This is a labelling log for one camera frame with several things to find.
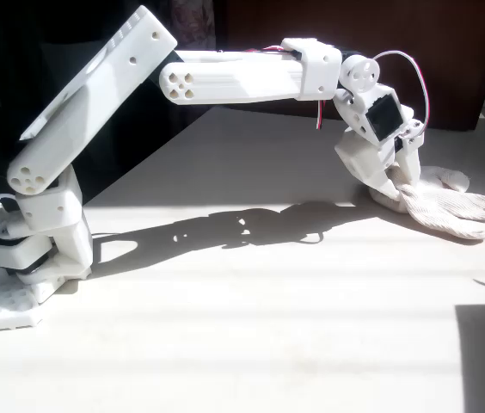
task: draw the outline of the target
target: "3d printed robot arm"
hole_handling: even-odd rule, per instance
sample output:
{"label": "3d printed robot arm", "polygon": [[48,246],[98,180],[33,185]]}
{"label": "3d printed robot arm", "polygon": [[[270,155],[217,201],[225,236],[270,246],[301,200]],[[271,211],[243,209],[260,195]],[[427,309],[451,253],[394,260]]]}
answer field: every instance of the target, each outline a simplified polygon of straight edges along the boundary
{"label": "3d printed robot arm", "polygon": [[[355,177],[394,200],[399,193],[385,170],[395,160],[409,182],[419,179],[424,127],[378,83],[374,59],[342,61],[338,49],[315,39],[284,39],[276,52],[175,52],[176,45],[139,7],[21,136],[32,140],[7,174],[20,212],[0,211],[0,238],[21,241],[0,245],[0,266],[25,268],[17,276],[37,302],[90,274],[92,237],[71,162],[149,77],[175,104],[333,99],[350,126],[336,151]],[[0,328],[26,325],[12,317],[0,316]]]}

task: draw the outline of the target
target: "knit glove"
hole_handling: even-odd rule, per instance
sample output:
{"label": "knit glove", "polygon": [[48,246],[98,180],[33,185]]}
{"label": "knit glove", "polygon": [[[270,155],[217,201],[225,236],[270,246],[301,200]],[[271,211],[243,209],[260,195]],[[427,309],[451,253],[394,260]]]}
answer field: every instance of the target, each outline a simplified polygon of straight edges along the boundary
{"label": "knit glove", "polygon": [[426,228],[447,232],[465,239],[484,239],[485,196],[466,194],[470,179],[457,170],[436,166],[422,168],[419,183],[412,187],[397,164],[386,174],[401,194],[395,201],[369,188],[372,198],[398,213],[409,213]]}

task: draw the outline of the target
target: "white table surface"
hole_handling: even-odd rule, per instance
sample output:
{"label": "white table surface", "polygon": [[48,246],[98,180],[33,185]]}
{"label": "white table surface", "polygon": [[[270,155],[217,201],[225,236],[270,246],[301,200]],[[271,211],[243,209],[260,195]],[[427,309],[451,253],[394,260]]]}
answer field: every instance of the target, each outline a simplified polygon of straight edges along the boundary
{"label": "white table surface", "polygon": [[[485,242],[371,203],[343,124],[314,126],[214,108],[94,198],[92,232],[119,235],[37,328],[0,331],[0,411],[485,411]],[[485,194],[485,119],[421,160]],[[274,213],[310,200],[334,204]]]}

